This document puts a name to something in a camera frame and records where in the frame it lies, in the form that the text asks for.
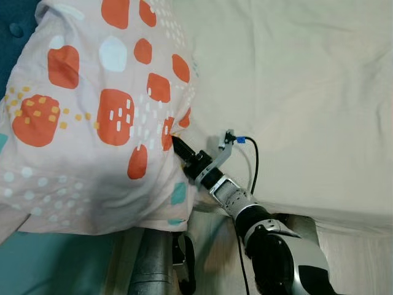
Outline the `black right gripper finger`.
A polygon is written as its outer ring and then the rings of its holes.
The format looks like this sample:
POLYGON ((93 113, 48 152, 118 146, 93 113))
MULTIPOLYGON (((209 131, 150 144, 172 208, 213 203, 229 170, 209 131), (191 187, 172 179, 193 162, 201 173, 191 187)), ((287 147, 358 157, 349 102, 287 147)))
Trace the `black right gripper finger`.
POLYGON ((179 137, 171 135, 171 141, 174 152, 180 159, 191 159, 194 156, 193 149, 179 137))

